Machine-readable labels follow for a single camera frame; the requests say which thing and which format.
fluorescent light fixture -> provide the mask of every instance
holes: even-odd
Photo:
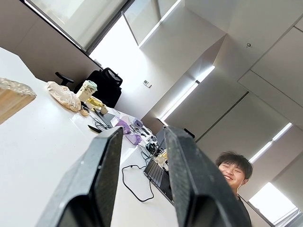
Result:
[[[290,128],[292,127],[291,123],[288,123],[280,132],[278,132],[277,135],[273,137],[273,139],[265,144],[264,147],[262,147],[250,160],[250,163],[254,163],[261,155],[267,151],[267,149],[273,144],[273,142],[277,141],[284,133],[286,133]]]
[[[267,149],[272,145],[272,141],[268,142],[267,144],[265,144],[264,147],[261,148],[261,150],[259,150],[250,160],[250,163],[254,163],[261,155],[264,154],[265,151],[267,151]]]
[[[198,83],[194,83],[190,89],[168,110],[165,112],[165,114],[160,118],[160,120],[163,122],[165,121],[168,116],[171,115],[172,112],[174,112],[174,110],[187,98],[187,96],[190,95],[190,93],[193,92],[193,90],[195,90],[195,88],[198,86]]]
[[[174,8],[181,2],[182,0],[177,0],[175,4],[170,7],[170,9],[164,14],[164,16],[160,19],[160,21],[151,29],[151,31],[146,35],[146,37],[141,41],[141,43],[138,45],[139,48],[145,43],[146,40],[152,35],[154,31],[160,26],[160,24],[167,18],[167,16],[174,10]]]
[[[215,66],[211,66],[208,69],[206,69],[204,72],[202,72],[198,77],[197,77],[197,81],[202,82],[213,70],[214,70]],[[164,115],[160,118],[160,121],[163,122],[163,124],[167,125],[165,123],[165,120],[168,118],[168,116],[171,115],[172,112],[174,112],[174,110],[187,98],[187,96],[189,96],[190,93],[193,92],[193,90],[199,85],[198,82],[195,82],[190,88],[189,90],[181,97],[179,98],[175,104],[173,104],[170,108],[166,109],[166,111],[164,112]]]
[[[212,65],[207,70],[205,70],[203,73],[201,73],[200,76],[197,77],[197,80],[201,83],[214,69],[215,69],[215,66]]]
[[[283,136],[284,133],[286,133],[292,127],[292,125],[293,124],[288,123],[277,135],[273,137],[273,141],[277,141],[281,136]]]

light switch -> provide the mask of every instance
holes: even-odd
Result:
[[[152,84],[150,82],[148,82],[147,80],[143,81],[143,84],[148,88],[151,88],[151,86],[152,86]]]

person's shoulder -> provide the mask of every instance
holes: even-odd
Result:
[[[238,199],[238,202],[239,202],[240,206],[242,207],[242,210],[243,210],[243,212],[244,212],[244,215],[245,215],[245,216],[247,217],[247,219],[250,221],[250,226],[249,226],[249,227],[251,227],[252,225],[251,225],[250,214],[248,213],[248,211],[247,211],[247,209],[246,209],[246,207],[245,207],[245,205],[244,205],[244,203],[243,203],[243,201],[241,200],[240,197],[239,197],[239,199]]]

smiling young man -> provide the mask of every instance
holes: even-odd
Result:
[[[243,156],[234,152],[223,152],[216,160],[216,165],[232,188],[232,192],[242,207],[245,216],[250,220],[243,202],[238,196],[238,189],[245,185],[252,175],[252,164]]]

paper cup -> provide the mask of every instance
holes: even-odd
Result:
[[[83,102],[89,99],[89,97],[97,91],[97,85],[90,80],[85,80],[76,96]]]

